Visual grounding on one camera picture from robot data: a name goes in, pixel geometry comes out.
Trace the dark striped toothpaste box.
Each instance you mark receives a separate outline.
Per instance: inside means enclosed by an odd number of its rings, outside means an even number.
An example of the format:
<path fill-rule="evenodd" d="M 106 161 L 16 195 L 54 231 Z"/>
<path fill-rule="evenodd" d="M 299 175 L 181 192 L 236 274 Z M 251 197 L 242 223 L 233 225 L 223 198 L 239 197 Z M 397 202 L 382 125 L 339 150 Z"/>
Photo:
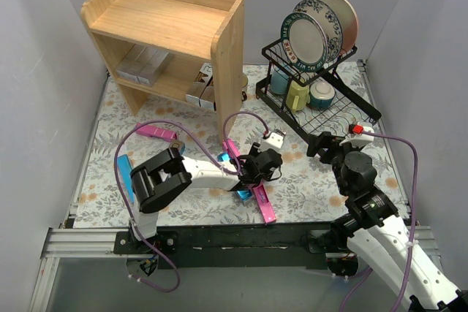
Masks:
<path fill-rule="evenodd" d="M 211 63 L 204 63 L 186 92 L 186 100 L 188 103 L 198 107 L 200 106 L 200 97 L 210 83 L 212 77 L 213 72 Z"/>

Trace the brown silver RO toothpaste box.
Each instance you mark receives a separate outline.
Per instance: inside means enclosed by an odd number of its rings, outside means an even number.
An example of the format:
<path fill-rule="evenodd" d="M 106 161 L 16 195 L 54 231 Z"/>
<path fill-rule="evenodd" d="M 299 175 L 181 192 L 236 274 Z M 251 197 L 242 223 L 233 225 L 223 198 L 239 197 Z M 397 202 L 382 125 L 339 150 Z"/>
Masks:
<path fill-rule="evenodd" d="M 215 93 L 214 87 L 212 85 L 208 85 L 205 87 L 204 91 L 200 96 L 199 102 L 202 108 L 212 111 L 216 110 Z"/>

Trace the silver Protefix toothpaste box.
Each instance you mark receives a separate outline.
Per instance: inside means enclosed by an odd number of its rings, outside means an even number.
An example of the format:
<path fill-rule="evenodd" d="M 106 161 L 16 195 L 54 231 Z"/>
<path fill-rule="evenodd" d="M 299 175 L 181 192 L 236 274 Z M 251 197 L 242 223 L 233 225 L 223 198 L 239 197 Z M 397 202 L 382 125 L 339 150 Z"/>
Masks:
<path fill-rule="evenodd" d="M 156 49 L 152 47 L 146 47 L 142 49 L 135 59 L 129 64 L 126 74 L 127 79 L 133 82 L 138 82 L 138 74 L 143 67 L 148 63 L 150 58 L 155 54 Z"/>

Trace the white toothpaste box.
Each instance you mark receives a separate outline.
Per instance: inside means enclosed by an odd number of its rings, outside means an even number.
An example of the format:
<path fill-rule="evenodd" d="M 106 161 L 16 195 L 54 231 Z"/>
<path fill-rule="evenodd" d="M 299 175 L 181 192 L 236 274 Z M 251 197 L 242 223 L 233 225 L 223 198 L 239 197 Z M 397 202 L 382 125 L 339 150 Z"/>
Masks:
<path fill-rule="evenodd" d="M 137 75 L 139 84 L 152 86 L 165 68 L 165 62 L 170 54 L 167 52 L 156 51 L 148 60 L 146 65 Z"/>

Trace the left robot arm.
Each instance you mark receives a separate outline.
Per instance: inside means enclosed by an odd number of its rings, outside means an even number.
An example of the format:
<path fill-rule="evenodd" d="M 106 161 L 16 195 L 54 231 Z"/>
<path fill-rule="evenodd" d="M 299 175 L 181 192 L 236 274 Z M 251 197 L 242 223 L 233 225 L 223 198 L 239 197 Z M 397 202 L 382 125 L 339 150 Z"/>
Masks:
<path fill-rule="evenodd" d="M 282 166 L 280 150 L 283 140 L 271 134 L 254 143 L 246 155 L 240 156 L 241 173 L 235 173 L 234 161 L 219 166 L 168 148 L 131 171 L 135 203 L 130 244 L 139 253 L 150 252 L 156 243 L 156 222 L 159 211 L 166 208 L 187 189 L 247 190 L 273 180 L 274 172 Z"/>

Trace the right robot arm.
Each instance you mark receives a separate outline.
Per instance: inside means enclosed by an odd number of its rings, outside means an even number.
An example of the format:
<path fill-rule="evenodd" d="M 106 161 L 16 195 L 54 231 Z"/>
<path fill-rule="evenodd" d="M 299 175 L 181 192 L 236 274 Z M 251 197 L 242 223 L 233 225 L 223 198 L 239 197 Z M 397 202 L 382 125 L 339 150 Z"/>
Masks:
<path fill-rule="evenodd" d="M 377 133 L 352 124 L 347 137 L 330 132 L 310 135 L 307 155 L 329 164 L 347 214 L 311 242 L 332 251 L 351 251 L 396 294 L 392 310 L 466 311 L 467 292 L 457 287 L 432 262 L 415 239 L 416 225 L 406 226 L 396 206 L 376 185 L 377 170 L 363 152 Z"/>

